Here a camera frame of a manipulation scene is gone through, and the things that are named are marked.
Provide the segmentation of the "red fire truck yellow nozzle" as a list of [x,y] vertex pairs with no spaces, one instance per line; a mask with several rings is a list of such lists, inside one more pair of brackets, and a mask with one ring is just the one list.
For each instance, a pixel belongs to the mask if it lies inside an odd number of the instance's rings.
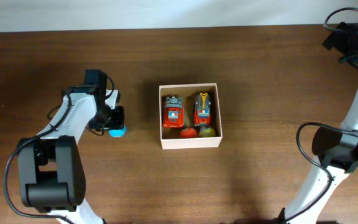
[[211,121],[211,97],[208,93],[199,93],[195,98],[194,125],[209,126]]

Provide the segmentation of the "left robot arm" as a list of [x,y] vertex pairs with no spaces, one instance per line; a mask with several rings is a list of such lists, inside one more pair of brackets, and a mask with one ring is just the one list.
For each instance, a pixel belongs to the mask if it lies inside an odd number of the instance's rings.
[[21,139],[11,157],[18,161],[22,203],[38,211],[36,218],[60,223],[104,223],[85,199],[86,177],[78,142],[84,131],[102,136],[125,135],[120,92],[107,88],[112,79],[87,70],[83,84],[62,92],[54,117],[37,135]]

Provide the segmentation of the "blue toy ball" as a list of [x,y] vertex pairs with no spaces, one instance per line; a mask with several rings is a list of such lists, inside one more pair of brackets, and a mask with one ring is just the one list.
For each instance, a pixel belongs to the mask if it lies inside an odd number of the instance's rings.
[[123,126],[122,129],[110,129],[108,133],[113,138],[121,138],[126,134],[126,131],[126,126]]

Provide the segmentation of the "orange toy ball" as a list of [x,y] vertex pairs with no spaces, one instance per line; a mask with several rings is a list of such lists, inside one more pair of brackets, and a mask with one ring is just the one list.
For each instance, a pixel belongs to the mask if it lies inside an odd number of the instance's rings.
[[187,138],[197,138],[198,137],[198,132],[195,128],[189,127],[189,128],[185,128],[182,129],[180,132],[180,137],[183,139],[187,139]]

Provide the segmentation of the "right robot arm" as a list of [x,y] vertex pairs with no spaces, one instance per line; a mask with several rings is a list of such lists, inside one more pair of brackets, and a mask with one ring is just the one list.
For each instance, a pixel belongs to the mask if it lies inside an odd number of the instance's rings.
[[317,223],[319,214],[339,184],[358,168],[358,89],[340,128],[313,123],[317,131],[313,138],[313,157],[303,150],[301,130],[296,132],[296,144],[311,169],[296,198],[282,208],[275,223]]

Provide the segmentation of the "red fire truck grey top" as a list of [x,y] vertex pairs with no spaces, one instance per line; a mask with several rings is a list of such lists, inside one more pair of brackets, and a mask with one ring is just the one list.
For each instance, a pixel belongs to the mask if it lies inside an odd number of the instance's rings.
[[182,98],[177,98],[175,96],[166,97],[163,108],[163,127],[184,127],[184,108]]

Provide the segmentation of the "yellow toy ball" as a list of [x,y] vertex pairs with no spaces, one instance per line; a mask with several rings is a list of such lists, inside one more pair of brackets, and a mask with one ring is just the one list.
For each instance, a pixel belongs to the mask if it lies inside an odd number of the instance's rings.
[[202,126],[198,133],[199,138],[213,138],[216,137],[216,131],[211,126]]

